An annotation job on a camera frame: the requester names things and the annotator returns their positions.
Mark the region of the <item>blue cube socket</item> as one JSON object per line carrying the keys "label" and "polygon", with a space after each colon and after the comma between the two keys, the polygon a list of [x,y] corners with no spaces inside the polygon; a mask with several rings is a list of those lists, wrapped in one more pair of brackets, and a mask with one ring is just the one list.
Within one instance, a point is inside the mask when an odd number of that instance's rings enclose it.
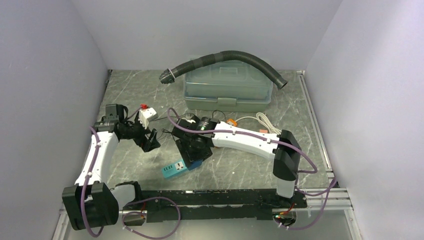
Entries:
{"label": "blue cube socket", "polygon": [[200,167],[203,163],[203,160],[193,161],[190,166],[187,167],[189,171],[192,171],[198,167]]}

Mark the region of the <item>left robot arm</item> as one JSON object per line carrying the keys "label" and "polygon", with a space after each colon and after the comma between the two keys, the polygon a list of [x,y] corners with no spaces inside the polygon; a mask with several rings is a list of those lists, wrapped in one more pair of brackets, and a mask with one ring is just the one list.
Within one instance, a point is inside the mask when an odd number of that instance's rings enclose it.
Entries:
{"label": "left robot arm", "polygon": [[110,164],[121,140],[131,140],[147,153],[161,146],[157,130],[149,129],[156,120],[156,110],[146,104],[132,114],[122,104],[108,104],[105,114],[90,127],[92,133],[84,166],[73,186],[62,191],[62,202],[71,227],[87,230],[115,225],[119,212],[127,206],[139,209],[144,203],[141,186],[137,181],[127,181],[109,188]]}

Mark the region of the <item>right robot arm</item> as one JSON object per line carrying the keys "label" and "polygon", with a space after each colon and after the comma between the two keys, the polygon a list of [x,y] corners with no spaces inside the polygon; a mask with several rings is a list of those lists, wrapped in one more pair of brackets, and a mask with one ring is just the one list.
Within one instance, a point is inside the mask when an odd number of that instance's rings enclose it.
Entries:
{"label": "right robot arm", "polygon": [[260,133],[242,129],[216,118],[196,116],[178,119],[171,131],[187,167],[212,155],[212,148],[248,152],[273,162],[277,179],[275,200],[287,208],[295,201],[301,148],[290,131]]}

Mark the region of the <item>orange power strip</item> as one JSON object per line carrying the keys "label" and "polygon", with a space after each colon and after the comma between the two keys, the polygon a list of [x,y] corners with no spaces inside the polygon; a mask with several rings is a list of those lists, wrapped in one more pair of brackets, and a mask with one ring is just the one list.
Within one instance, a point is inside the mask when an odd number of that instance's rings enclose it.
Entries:
{"label": "orange power strip", "polygon": [[238,123],[232,118],[228,119],[226,121],[226,123],[229,124],[230,126],[234,126],[234,127],[236,127],[238,125]]}

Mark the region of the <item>teal power strip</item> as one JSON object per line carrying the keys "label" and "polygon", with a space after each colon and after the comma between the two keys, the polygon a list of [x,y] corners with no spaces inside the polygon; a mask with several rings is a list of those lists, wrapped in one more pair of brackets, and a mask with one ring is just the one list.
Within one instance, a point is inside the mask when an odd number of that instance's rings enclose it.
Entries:
{"label": "teal power strip", "polygon": [[162,175],[165,179],[178,176],[186,171],[188,171],[188,168],[182,159],[168,164],[161,169]]}

